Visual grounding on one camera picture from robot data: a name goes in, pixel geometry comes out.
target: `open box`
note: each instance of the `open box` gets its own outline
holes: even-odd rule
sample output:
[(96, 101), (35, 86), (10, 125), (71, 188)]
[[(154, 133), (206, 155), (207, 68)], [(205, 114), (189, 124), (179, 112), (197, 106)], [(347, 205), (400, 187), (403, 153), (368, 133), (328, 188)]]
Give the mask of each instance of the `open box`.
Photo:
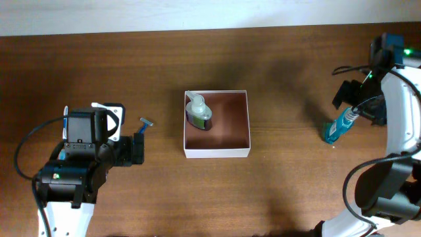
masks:
[[(186, 120), (184, 114), (184, 153), (187, 158), (247, 157), (250, 124), (245, 90), (192, 91), (205, 98), (212, 110), (212, 128), (203, 131)], [(184, 93), (184, 111), (190, 98)]]

